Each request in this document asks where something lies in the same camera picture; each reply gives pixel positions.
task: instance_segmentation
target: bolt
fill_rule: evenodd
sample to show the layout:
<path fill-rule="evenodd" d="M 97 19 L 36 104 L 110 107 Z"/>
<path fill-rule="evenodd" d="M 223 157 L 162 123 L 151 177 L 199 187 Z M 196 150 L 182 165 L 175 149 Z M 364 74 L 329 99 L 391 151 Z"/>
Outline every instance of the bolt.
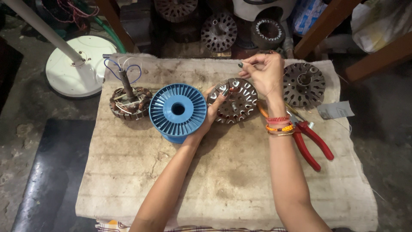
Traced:
<path fill-rule="evenodd" d="M 236 102 L 233 102 L 231 104 L 231 106 L 232 106 L 234 112 L 236 112 L 238 110 L 237 107 L 236 107 Z"/>

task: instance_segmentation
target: tag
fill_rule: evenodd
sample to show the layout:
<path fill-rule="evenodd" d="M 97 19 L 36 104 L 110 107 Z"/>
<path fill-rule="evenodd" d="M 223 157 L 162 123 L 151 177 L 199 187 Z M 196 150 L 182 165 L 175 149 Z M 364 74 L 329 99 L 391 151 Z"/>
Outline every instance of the tag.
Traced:
<path fill-rule="evenodd" d="M 317 108 L 319 114 L 324 119 L 343 118 L 355 115 L 352 112 L 348 101 L 323 104 L 318 106 Z"/>

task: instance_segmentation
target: screwdriver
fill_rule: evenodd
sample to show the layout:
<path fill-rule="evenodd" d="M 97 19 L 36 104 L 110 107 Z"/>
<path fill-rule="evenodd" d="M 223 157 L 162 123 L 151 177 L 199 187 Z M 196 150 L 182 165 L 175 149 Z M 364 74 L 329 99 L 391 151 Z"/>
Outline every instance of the screwdriver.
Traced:
<path fill-rule="evenodd" d="M 300 115 L 294 108 L 292 108 L 287 102 L 285 102 L 286 108 L 292 112 L 294 115 L 298 116 L 303 121 L 307 121 L 302 115 Z"/>

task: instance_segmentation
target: wooden table leg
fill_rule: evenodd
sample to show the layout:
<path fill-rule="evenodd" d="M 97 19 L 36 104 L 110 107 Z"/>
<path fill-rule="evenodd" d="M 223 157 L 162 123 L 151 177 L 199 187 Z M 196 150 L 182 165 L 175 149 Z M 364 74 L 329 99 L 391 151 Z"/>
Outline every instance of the wooden table leg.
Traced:
<path fill-rule="evenodd" d="M 100 11 L 106 17 L 110 26 L 123 43 L 126 51 L 133 53 L 134 43 L 120 23 L 120 7 L 117 2 L 115 0 L 96 0 L 96 5 L 100 8 Z"/>
<path fill-rule="evenodd" d="M 304 59 L 342 23 L 362 0 L 333 0 L 295 47 L 295 58 Z"/>
<path fill-rule="evenodd" d="M 349 81 L 366 78 L 412 59 L 412 31 L 346 69 Z"/>

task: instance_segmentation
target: plastic bag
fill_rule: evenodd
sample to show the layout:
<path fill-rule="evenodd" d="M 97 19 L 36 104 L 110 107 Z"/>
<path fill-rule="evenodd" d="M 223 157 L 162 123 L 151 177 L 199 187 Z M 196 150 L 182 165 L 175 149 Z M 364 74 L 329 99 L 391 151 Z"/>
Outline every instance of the plastic bag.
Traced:
<path fill-rule="evenodd" d="M 322 0 L 297 0 L 291 14 L 293 33 L 304 36 L 327 6 Z"/>
<path fill-rule="evenodd" d="M 368 0 L 353 10 L 351 26 L 355 43 L 374 53 L 412 31 L 412 1 Z"/>

